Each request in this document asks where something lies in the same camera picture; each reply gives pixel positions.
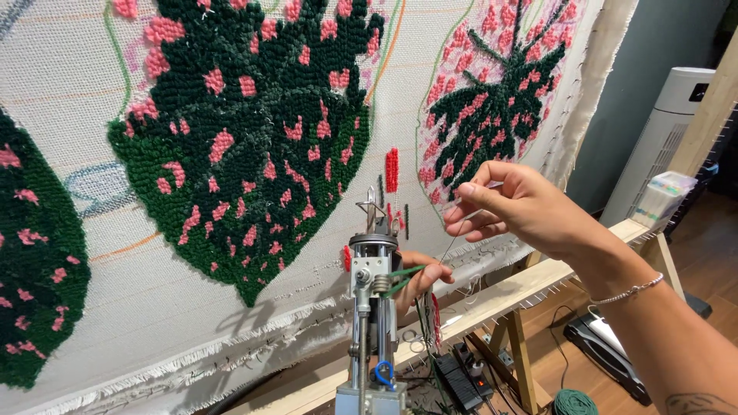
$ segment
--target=silver bracelet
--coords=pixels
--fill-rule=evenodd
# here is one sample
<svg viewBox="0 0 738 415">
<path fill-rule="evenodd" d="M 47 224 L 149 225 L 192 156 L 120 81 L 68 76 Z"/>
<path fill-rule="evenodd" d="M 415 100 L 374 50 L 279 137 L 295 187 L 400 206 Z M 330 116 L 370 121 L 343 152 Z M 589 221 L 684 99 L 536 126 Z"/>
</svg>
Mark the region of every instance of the silver bracelet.
<svg viewBox="0 0 738 415">
<path fill-rule="evenodd" d="M 658 277 L 654 278 L 653 280 L 643 284 L 643 285 L 634 285 L 633 288 L 627 290 L 626 292 L 623 292 L 622 294 L 618 294 L 615 297 L 608 298 L 605 300 L 595 300 L 593 298 L 590 298 L 590 301 L 592 301 L 592 304 L 595 304 L 596 306 L 599 306 L 601 304 L 607 304 L 612 303 L 613 301 L 622 300 L 623 298 L 630 297 L 631 295 L 638 294 L 639 291 L 642 291 L 646 288 L 653 287 L 654 285 L 658 284 L 663 280 L 663 274 L 658 273 Z"/>
</svg>

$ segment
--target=gray wall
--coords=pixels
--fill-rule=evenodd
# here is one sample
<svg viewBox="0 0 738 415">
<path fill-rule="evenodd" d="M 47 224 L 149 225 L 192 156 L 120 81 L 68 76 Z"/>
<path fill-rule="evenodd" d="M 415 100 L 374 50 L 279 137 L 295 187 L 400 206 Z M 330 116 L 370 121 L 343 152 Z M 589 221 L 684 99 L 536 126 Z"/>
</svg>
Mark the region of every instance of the gray wall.
<svg viewBox="0 0 738 415">
<path fill-rule="evenodd" d="M 673 66 L 705 66 L 727 0 L 640 0 L 569 179 L 587 212 L 604 208 Z"/>
</svg>

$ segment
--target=wooden floor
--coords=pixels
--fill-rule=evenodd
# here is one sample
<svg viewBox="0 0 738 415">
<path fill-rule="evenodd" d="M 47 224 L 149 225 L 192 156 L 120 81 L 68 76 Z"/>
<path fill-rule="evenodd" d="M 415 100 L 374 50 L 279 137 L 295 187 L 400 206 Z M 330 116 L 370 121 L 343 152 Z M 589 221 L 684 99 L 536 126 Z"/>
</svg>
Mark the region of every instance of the wooden floor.
<svg viewBox="0 0 738 415">
<path fill-rule="evenodd" d="M 738 345 L 738 202 L 706 193 L 672 234 L 670 245 L 682 287 L 712 306 L 708 322 Z M 580 315 L 587 312 L 588 296 L 573 284 L 561 287 L 541 304 L 522 311 L 523 330 L 528 339 L 533 374 L 551 395 L 561 387 L 565 361 L 548 330 L 554 310 L 568 305 Z M 569 359 L 564 387 L 588 394 L 603 415 L 644 415 L 657 412 L 629 396 L 587 356 L 566 341 L 563 326 L 568 311 L 557 315 L 554 334 Z"/>
</svg>

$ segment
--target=orange line drawing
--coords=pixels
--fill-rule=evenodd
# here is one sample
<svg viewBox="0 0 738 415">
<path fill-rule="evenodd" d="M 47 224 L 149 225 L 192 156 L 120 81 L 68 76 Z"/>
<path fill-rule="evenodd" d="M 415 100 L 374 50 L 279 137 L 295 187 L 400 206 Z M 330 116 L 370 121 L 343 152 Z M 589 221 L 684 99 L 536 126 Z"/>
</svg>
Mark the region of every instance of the orange line drawing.
<svg viewBox="0 0 738 415">
<path fill-rule="evenodd" d="M 369 100 L 371 99 L 371 96 L 374 93 L 374 89 L 379 83 L 379 80 L 382 79 L 384 70 L 387 68 L 387 63 L 390 61 L 390 57 L 392 56 L 392 51 L 395 49 L 395 43 L 397 42 L 397 35 L 400 33 L 400 26 L 402 25 L 402 16 L 405 14 L 405 1 L 406 0 L 402 0 L 402 6 L 400 6 L 400 16 L 397 18 L 397 26 L 395 27 L 395 32 L 392 34 L 392 42 L 390 43 L 390 48 L 387 51 L 387 57 L 385 58 L 384 63 L 382 64 L 382 68 L 379 69 L 379 76 L 376 77 L 376 80 L 374 81 L 374 84 L 371 86 L 369 93 L 367 93 L 367 97 L 364 98 L 364 103 L 369 103 Z"/>
<path fill-rule="evenodd" d="M 140 247 L 142 245 L 146 245 L 147 243 L 153 241 L 154 238 L 156 238 L 157 236 L 159 236 L 161 234 L 162 234 L 161 232 L 156 231 L 156 232 L 150 234 L 149 236 L 145 237 L 144 239 L 141 239 L 138 242 L 135 242 L 133 244 L 128 245 L 127 247 L 123 247 L 123 248 L 120 248 L 119 250 L 111 251 L 109 253 L 104 253 L 102 255 L 98 255 L 98 256 L 92 257 L 92 258 L 90 258 L 90 262 L 99 261 L 100 259 L 105 259 L 105 258 L 108 258 L 108 257 L 113 256 L 113 255 L 118 255 L 119 253 L 128 252 L 129 250 L 138 248 L 138 247 Z"/>
</svg>

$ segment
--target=forearm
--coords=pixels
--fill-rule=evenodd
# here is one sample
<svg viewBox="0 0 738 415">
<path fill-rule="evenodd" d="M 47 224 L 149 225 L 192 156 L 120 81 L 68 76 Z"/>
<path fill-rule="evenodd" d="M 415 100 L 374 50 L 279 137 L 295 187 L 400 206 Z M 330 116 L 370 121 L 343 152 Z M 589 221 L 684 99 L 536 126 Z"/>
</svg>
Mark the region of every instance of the forearm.
<svg viewBox="0 0 738 415">
<path fill-rule="evenodd" d="M 645 284 L 658 275 L 628 246 L 606 234 L 582 247 L 567 262 L 591 297 L 598 300 Z M 683 409 L 683 402 L 669 408 L 670 397 L 673 400 L 680 394 L 692 394 L 692 399 L 698 399 L 698 395 L 710 394 L 725 401 L 711 404 L 716 405 L 715 413 L 722 410 L 738 415 L 738 349 L 667 284 L 659 283 L 599 308 L 662 414 L 692 413 Z M 724 404 L 732 404 L 732 411 L 725 411 Z"/>
</svg>

